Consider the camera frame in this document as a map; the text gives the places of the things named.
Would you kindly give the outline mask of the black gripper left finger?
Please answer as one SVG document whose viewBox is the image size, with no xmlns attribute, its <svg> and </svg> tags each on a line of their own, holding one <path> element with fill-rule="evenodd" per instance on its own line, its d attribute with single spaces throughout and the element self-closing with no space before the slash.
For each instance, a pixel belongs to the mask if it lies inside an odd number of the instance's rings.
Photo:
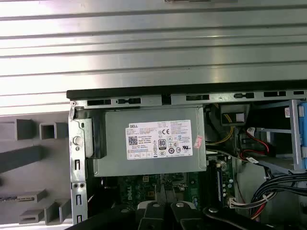
<svg viewBox="0 0 307 230">
<path fill-rule="evenodd" d="M 133 209 L 118 205 L 107 209 L 87 220 L 83 220 L 70 230 L 163 230 L 165 205 L 154 201 L 141 203 L 141 208 Z"/>
</svg>

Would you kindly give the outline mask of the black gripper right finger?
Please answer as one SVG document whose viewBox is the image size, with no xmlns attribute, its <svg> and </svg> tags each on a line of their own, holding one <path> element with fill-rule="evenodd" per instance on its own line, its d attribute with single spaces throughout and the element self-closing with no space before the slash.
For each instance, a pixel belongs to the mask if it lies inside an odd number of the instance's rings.
<svg viewBox="0 0 307 230">
<path fill-rule="evenodd" d="M 170 206 L 177 230 L 265 230 L 266 225 L 227 208 L 206 207 L 202 211 L 179 201 Z"/>
</svg>

